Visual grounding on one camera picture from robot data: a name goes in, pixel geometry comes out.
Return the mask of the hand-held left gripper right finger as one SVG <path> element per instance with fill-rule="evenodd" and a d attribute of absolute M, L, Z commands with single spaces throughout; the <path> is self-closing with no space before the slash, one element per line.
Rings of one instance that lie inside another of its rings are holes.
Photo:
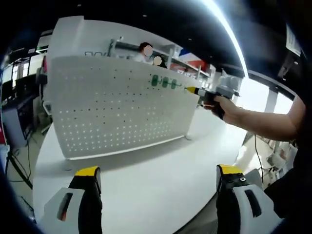
<path fill-rule="evenodd" d="M 217 171 L 217 232 L 270 234 L 276 228 L 273 201 L 261 186 L 250 183 L 236 166 L 219 164 Z"/>

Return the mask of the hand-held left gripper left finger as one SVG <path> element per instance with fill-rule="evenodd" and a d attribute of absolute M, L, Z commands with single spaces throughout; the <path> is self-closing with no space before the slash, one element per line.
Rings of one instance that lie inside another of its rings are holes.
<path fill-rule="evenodd" d="M 101 234 L 100 167 L 77 171 L 44 206 L 45 234 Z"/>

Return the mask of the person's right hand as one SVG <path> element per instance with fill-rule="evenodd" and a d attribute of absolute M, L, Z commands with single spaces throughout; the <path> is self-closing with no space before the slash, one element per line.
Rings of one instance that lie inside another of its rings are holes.
<path fill-rule="evenodd" d="M 229 99 L 222 96 L 214 97 L 214 105 L 211 111 L 218 117 L 218 110 L 222 109 L 224 114 L 222 120 L 228 124 L 234 123 L 239 112 L 239 108 Z"/>

